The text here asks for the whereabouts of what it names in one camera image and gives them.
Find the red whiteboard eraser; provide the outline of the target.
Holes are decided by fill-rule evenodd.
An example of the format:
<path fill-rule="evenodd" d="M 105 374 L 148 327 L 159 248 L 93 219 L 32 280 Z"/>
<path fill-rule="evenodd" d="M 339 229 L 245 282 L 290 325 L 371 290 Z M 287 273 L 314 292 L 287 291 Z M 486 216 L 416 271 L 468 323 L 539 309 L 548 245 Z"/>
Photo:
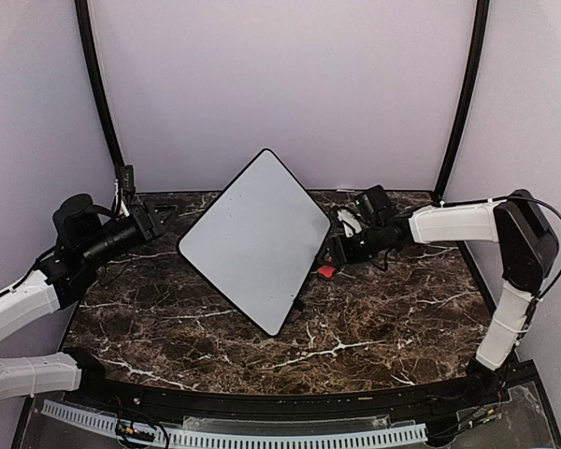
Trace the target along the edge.
<path fill-rule="evenodd" d="M 317 270 L 317 274 L 327 280 L 332 279 L 335 276 L 336 272 L 337 269 L 331 266 L 322 266 Z"/>

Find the white whiteboard with black frame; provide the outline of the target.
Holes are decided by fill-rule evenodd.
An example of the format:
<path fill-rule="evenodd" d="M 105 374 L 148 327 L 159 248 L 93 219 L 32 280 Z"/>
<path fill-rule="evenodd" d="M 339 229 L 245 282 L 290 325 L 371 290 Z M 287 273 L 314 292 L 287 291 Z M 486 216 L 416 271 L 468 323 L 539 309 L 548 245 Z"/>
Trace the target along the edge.
<path fill-rule="evenodd" d="M 279 334 L 331 221 L 270 149 L 180 238 L 180 255 L 268 336 Z"/>

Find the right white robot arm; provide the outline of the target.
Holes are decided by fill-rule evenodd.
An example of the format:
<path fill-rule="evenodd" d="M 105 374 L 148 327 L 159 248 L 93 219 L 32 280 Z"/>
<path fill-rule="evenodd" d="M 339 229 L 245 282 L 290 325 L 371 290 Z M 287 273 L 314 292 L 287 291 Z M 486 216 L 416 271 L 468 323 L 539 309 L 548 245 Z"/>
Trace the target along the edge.
<path fill-rule="evenodd" d="M 487 333 L 471 367 L 478 368 L 458 386 L 458 397 L 477 406 L 495 389 L 491 372 L 499 371 L 529 330 L 538 305 L 558 282 L 551 272 L 560 243 L 545 212 L 559 212 L 525 189 L 507 196 L 471 201 L 438 201 L 399 210 L 379 185 L 360 193 L 353 208 L 332 216 L 342 226 L 320 256 L 334 268 L 364 263 L 379 253 L 412 244 L 488 241 L 498 245 L 503 286 Z"/>

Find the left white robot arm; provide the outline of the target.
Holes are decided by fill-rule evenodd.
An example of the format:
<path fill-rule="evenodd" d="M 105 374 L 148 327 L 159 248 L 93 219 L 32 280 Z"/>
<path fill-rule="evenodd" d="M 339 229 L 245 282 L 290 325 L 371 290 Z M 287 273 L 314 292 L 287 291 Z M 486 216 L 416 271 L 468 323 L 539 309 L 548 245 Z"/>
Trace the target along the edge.
<path fill-rule="evenodd" d="M 136 203 L 123 214 L 69 197 L 53 213 L 55 245 L 18 281 L 0 291 L 0 342 L 41 317 L 82 301 L 97 271 L 119 256 L 160 238 L 180 214 L 180 201 Z M 0 401 L 75 391 L 94 408 L 113 400 L 105 369 L 83 349 L 52 355 L 0 358 Z"/>

